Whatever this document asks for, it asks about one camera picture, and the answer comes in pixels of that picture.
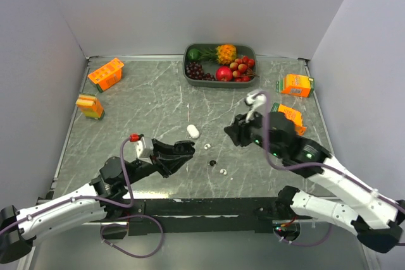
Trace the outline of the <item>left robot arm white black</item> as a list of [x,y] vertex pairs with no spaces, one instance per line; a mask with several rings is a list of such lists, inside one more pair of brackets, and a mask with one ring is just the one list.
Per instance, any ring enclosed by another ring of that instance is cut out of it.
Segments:
[[[129,142],[135,145],[132,162],[123,153]],[[1,209],[1,263],[17,261],[45,238],[81,224],[119,220],[135,204],[132,184],[153,173],[170,177],[193,158],[194,145],[190,140],[164,144],[132,134],[122,142],[120,155],[107,159],[98,175],[80,188],[33,207]]]

